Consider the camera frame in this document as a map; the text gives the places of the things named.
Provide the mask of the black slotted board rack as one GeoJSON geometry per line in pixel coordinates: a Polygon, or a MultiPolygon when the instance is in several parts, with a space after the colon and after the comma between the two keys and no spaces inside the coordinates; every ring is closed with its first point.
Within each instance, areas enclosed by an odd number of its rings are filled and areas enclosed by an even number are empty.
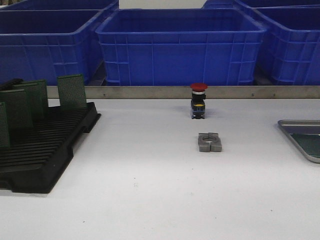
{"type": "Polygon", "coordinates": [[[10,148],[0,151],[0,187],[14,193],[49,193],[74,156],[73,146],[99,120],[94,102],[86,108],[49,107],[32,128],[10,132],[10,148]]]}

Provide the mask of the left blue plastic bin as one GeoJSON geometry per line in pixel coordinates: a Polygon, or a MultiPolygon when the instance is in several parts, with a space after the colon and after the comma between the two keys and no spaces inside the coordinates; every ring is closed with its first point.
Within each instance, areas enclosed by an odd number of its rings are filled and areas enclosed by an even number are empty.
{"type": "Polygon", "coordinates": [[[45,79],[82,74],[88,83],[103,62],[96,34],[104,13],[81,10],[2,10],[0,81],[45,79]]]}

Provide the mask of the centre blue plastic bin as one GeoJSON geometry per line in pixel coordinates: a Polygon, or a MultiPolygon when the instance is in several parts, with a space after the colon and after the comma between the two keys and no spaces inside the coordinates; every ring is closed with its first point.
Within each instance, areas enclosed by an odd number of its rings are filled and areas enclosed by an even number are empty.
{"type": "Polygon", "coordinates": [[[118,86],[251,85],[265,31],[232,8],[122,9],[96,29],[118,86]]]}

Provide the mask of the grey clamp block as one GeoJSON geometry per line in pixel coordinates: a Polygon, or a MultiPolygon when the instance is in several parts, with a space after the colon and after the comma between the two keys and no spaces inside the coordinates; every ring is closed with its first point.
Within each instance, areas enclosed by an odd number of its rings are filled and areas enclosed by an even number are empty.
{"type": "Polygon", "coordinates": [[[198,134],[198,150],[200,152],[222,152],[222,142],[216,132],[198,134]]]}

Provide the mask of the blue plastic bin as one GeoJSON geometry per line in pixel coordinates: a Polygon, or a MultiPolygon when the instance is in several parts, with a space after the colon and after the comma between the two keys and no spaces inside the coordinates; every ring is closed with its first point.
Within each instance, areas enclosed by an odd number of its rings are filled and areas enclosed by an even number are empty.
{"type": "Polygon", "coordinates": [[[232,8],[122,9],[96,29],[118,86],[251,85],[265,31],[232,8]]]}
{"type": "Polygon", "coordinates": [[[82,74],[88,83],[103,62],[96,34],[104,13],[81,10],[2,10],[0,81],[45,79],[82,74]]]}
{"type": "Polygon", "coordinates": [[[319,7],[260,7],[252,15],[266,28],[257,65],[273,85],[318,86],[319,7]]]}

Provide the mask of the dark green left board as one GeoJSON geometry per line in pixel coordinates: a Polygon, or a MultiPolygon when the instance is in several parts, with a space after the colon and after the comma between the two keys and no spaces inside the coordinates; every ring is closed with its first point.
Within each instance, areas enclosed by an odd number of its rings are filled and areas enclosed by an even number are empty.
{"type": "Polygon", "coordinates": [[[1,90],[0,102],[5,103],[11,146],[10,131],[32,128],[32,113],[24,89],[1,90]]]}

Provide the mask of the red emergency stop button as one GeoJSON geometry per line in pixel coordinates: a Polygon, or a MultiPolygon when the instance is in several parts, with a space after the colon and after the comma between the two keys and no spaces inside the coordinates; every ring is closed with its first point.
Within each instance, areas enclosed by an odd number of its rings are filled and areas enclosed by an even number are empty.
{"type": "Polygon", "coordinates": [[[192,89],[192,98],[190,102],[191,118],[204,119],[206,110],[206,89],[208,88],[208,85],[205,83],[192,83],[190,88],[192,89]]]}

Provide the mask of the rear right green board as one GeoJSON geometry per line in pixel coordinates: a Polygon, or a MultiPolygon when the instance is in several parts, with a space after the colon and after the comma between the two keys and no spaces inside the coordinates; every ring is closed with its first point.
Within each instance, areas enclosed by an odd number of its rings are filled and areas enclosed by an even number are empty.
{"type": "Polygon", "coordinates": [[[82,74],[57,77],[60,106],[63,110],[87,108],[87,98],[82,74]]]}

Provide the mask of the silver metal tray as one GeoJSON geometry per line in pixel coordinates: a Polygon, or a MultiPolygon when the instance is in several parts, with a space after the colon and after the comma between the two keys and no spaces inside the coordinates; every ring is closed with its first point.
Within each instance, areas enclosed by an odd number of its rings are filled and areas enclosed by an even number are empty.
{"type": "Polygon", "coordinates": [[[316,164],[320,163],[320,158],[308,155],[291,136],[292,134],[320,135],[319,120],[279,120],[278,126],[307,160],[316,164]]]}

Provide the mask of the green perforated board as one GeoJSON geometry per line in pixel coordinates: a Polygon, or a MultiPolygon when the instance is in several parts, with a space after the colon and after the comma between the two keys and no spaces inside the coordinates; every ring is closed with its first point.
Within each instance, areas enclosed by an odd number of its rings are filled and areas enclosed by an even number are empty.
{"type": "Polygon", "coordinates": [[[320,158],[320,135],[298,134],[291,135],[297,144],[311,157],[320,158]]]}

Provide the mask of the metal rail strip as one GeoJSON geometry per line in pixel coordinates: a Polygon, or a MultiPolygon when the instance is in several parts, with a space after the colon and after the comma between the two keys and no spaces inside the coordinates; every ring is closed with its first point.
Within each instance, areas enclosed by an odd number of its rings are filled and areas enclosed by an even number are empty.
{"type": "MultiPolygon", "coordinates": [[[[86,86],[88,99],[190,99],[189,86],[86,86]]],[[[209,86],[207,99],[319,99],[318,85],[209,86]]]]}

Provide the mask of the edge green board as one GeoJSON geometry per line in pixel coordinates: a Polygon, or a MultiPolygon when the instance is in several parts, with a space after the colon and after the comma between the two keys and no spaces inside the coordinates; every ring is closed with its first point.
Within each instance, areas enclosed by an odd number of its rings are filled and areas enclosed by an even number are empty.
{"type": "Polygon", "coordinates": [[[6,105],[4,102],[0,103],[0,148],[10,147],[10,134],[6,113],[6,105]]]}

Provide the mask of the right blue plastic bin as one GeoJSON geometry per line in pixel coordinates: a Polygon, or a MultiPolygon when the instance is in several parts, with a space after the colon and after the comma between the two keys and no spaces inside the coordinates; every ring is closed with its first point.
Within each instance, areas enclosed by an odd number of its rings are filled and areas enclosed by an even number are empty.
{"type": "Polygon", "coordinates": [[[266,28],[257,65],[273,85],[318,86],[319,7],[260,7],[252,15],[266,28]]]}

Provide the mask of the rear left green board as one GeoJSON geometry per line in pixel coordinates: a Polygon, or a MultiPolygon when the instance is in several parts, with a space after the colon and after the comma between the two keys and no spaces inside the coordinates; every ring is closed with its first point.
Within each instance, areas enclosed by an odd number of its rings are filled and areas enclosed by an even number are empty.
{"type": "Polygon", "coordinates": [[[32,119],[43,119],[49,111],[46,81],[44,79],[24,81],[21,85],[27,93],[32,119]]]}

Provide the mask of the far right blue bin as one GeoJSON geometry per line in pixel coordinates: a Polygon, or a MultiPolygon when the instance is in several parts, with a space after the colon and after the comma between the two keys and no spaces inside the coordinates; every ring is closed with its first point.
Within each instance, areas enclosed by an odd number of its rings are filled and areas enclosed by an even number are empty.
{"type": "Polygon", "coordinates": [[[319,0],[206,0],[203,9],[215,8],[269,8],[269,7],[314,7],[319,0]]]}

